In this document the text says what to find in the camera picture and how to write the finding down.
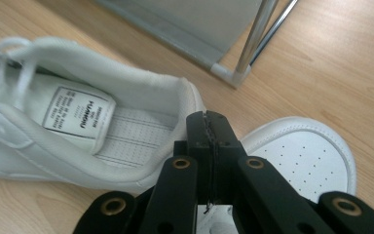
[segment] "sneaker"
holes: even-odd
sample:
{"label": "sneaker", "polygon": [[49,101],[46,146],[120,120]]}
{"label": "sneaker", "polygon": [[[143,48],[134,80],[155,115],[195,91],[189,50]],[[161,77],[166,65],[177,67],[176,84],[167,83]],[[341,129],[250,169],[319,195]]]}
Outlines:
{"label": "sneaker", "polygon": [[[355,195],[355,159],[349,146],[332,129],[308,118],[287,117],[245,136],[247,155],[267,159],[303,197],[317,202],[329,191]],[[231,206],[214,206],[207,214],[199,206],[197,233],[238,233]]]}
{"label": "sneaker", "polygon": [[60,38],[0,41],[0,177],[143,192],[200,110],[186,79]]}

